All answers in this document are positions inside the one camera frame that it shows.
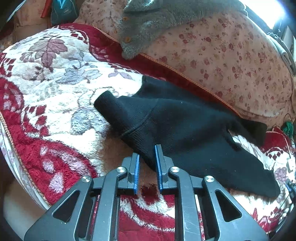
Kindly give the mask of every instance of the green tassel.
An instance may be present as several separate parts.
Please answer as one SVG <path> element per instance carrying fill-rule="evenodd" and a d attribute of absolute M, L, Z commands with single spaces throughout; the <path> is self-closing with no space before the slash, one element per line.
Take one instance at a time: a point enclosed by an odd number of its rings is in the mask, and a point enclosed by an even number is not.
<path fill-rule="evenodd" d="M 293 122 L 291 121 L 286 121 L 283 126 L 282 126 L 282 131 L 291 139 L 293 137 L 294 133 L 294 126 Z"/>

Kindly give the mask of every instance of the plush blanket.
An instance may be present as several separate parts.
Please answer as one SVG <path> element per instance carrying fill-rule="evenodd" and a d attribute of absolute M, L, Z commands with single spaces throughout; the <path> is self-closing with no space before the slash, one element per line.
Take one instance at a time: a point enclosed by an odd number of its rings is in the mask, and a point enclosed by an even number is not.
<path fill-rule="evenodd" d="M 236 113 L 165 64 L 145 55 L 123 59 L 119 43 L 91 26 L 51 28 L 1 53 L 0 147 L 18 181 L 34 191 L 43 208 L 81 176 L 104 175 L 132 153 L 93 103 L 106 90 L 115 96 L 136 93 L 143 74 L 172 81 Z M 294 149 L 278 128 L 267 132 L 261 149 L 241 136 L 233 138 L 274 171 L 281 187 L 276 200 L 230 190 L 268 232 L 290 207 L 284 182 L 295 181 L 295 166 L 289 165 L 295 163 Z M 121 198 L 119 240 L 173 240 L 174 200 L 161 196 L 155 184 L 155 173 L 141 163 L 139 194 Z"/>

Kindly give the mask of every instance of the black sweater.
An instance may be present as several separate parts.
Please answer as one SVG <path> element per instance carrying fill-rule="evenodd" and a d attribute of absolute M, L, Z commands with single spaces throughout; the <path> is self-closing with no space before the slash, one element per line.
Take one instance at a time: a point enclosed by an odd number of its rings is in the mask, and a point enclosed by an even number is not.
<path fill-rule="evenodd" d="M 225 106 L 203 101 L 169 82 L 143 77 L 133 96 L 104 92 L 95 108 L 134 152 L 155 170 L 154 145 L 190 175 L 215 177 L 224 187 L 277 197 L 273 171 L 237 145 L 228 130 L 262 145 L 266 125 L 241 119 Z"/>

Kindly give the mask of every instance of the teal bag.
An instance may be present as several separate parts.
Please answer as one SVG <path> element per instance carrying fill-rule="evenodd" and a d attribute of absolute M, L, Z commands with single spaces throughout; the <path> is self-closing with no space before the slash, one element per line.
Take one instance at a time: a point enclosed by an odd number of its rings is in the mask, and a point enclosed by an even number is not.
<path fill-rule="evenodd" d="M 53 0 L 50 21 L 52 26 L 72 23 L 78 18 L 79 11 L 75 0 Z"/>

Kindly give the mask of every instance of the triangular cutout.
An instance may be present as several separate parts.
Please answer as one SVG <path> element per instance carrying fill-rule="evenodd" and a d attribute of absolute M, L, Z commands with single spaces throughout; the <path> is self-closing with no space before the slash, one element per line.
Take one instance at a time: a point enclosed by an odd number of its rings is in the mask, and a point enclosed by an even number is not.
<path fill-rule="evenodd" d="M 225 222 L 230 222 L 242 217 L 242 213 L 229 201 L 227 197 L 225 197 L 221 191 L 216 191 L 215 194 Z"/>
<path fill-rule="evenodd" d="M 52 216 L 56 219 L 59 219 L 63 221 L 64 223 L 67 223 L 70 221 L 73 210 L 75 208 L 77 199 L 79 197 L 80 191 L 76 190 L 69 196 L 66 201 L 57 209 L 54 211 Z"/>

